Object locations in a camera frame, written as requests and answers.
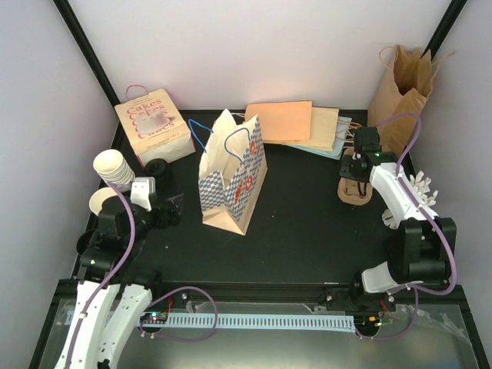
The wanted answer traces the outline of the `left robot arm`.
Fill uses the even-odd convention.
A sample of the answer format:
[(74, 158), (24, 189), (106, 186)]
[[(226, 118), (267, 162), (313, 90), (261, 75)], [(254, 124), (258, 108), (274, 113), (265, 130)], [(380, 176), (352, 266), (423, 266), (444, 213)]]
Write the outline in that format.
[(152, 230), (176, 226), (184, 196), (152, 194), (147, 210), (117, 195), (100, 201), (95, 229), (77, 244), (84, 277), (57, 368), (115, 368), (144, 309), (165, 298), (161, 272), (136, 265)]

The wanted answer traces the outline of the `grey pulp cup carrier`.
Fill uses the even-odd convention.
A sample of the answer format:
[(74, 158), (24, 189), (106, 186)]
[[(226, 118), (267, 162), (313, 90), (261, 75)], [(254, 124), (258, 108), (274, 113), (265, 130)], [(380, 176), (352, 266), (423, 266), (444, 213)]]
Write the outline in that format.
[(346, 204), (362, 206), (367, 204), (373, 195), (373, 186), (369, 182), (369, 164), (367, 159), (346, 148), (341, 156), (339, 172), (338, 197)]

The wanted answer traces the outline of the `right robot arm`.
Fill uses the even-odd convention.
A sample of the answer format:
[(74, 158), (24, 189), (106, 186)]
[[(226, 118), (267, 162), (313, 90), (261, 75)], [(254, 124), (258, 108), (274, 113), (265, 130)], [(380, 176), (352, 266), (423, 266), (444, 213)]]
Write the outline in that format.
[(437, 296), (452, 292), (457, 284), (457, 226), (432, 209), (424, 191), (417, 190), (417, 178), (409, 178), (396, 155), (384, 151), (377, 128), (355, 131), (340, 176), (337, 194), (343, 202), (366, 204), (376, 191), (395, 227), (384, 243), (386, 261), (354, 276), (347, 290), (354, 308), (367, 311), (377, 300), (390, 301), (404, 289)]

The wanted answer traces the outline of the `blue checkered paper bag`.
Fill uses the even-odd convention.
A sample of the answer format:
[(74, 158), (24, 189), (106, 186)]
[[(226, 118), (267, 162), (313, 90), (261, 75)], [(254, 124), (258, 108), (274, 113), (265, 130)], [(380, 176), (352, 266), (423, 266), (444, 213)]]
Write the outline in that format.
[(209, 131), (198, 167), (202, 222), (245, 235), (268, 171), (259, 117), (238, 124), (225, 109)]

